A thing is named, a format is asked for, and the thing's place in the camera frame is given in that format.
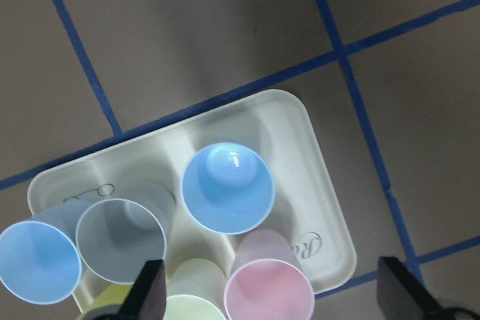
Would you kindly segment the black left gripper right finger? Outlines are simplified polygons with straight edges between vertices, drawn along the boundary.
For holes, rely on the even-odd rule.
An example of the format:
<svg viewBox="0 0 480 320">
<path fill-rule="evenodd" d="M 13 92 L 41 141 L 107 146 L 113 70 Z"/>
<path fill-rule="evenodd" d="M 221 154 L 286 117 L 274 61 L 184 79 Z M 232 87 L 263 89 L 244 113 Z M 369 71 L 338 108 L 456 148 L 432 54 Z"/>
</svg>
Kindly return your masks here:
<svg viewBox="0 0 480 320">
<path fill-rule="evenodd" d="M 455 319 L 396 257 L 378 259 L 376 299 L 385 319 Z"/>
</svg>

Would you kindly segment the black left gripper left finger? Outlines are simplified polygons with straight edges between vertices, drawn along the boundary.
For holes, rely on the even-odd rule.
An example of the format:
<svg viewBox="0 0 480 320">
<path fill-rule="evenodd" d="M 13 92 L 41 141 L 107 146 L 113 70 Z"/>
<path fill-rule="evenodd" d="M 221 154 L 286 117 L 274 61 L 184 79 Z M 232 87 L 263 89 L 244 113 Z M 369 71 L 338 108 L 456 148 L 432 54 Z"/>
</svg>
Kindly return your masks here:
<svg viewBox="0 0 480 320">
<path fill-rule="evenodd" d="M 120 319 L 164 318 L 167 307 L 164 262 L 149 260 L 145 263 L 128 296 L 118 311 Z"/>
</svg>

